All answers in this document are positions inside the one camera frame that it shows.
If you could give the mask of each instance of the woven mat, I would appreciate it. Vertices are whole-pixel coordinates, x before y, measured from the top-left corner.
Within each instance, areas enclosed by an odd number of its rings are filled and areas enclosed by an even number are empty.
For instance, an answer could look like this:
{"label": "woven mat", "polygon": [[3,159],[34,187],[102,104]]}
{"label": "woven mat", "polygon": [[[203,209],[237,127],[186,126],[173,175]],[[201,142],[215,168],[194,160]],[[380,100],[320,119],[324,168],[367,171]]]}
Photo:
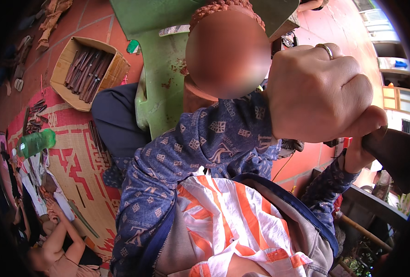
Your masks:
{"label": "woven mat", "polygon": [[[102,174],[109,168],[106,155],[97,151],[88,122],[91,113],[76,111],[56,94],[51,87],[36,93],[28,103],[32,106],[44,98],[47,108],[40,115],[48,118],[42,129],[56,132],[56,145],[49,149],[49,170],[59,182],[65,196],[72,200],[82,216],[99,235],[96,238],[76,217],[73,222],[80,235],[88,236],[93,250],[104,262],[111,258],[116,236],[115,217],[120,203],[117,189],[103,183]],[[9,125],[9,146],[14,148],[21,137],[25,109]]]}

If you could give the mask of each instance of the orange and white striped shirt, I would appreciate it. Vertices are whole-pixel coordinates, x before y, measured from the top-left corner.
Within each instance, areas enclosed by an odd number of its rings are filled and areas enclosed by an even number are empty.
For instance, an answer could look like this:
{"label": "orange and white striped shirt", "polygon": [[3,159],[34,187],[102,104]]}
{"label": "orange and white striped shirt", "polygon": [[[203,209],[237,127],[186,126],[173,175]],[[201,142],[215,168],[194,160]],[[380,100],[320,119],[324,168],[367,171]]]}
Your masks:
{"label": "orange and white striped shirt", "polygon": [[191,176],[177,189],[191,244],[203,261],[190,277],[226,276],[234,253],[271,276],[306,276],[303,265],[312,260],[294,251],[286,221],[258,191],[210,175]]}

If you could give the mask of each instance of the bottle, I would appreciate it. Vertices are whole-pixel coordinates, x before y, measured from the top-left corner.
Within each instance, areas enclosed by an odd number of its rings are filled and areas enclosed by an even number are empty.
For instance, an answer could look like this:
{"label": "bottle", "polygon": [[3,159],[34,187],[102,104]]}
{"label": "bottle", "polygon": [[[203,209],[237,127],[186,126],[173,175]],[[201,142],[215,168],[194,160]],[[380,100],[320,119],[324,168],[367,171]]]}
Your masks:
{"label": "bottle", "polygon": [[13,157],[29,158],[45,148],[51,148],[56,144],[56,133],[51,129],[45,129],[42,132],[34,132],[23,136],[17,142],[16,148],[13,148]]}

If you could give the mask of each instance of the green chair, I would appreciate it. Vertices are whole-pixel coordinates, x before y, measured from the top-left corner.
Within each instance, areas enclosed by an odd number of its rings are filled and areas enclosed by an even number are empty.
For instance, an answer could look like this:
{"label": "green chair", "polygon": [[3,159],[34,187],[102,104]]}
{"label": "green chair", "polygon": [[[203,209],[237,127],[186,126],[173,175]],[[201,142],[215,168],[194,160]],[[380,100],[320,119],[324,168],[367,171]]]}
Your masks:
{"label": "green chair", "polygon": [[[137,124],[152,138],[175,127],[182,113],[188,32],[160,36],[170,26],[188,24],[205,0],[110,0],[128,40],[139,42],[143,69],[135,99]],[[270,37],[296,10],[299,0],[252,0]]]}

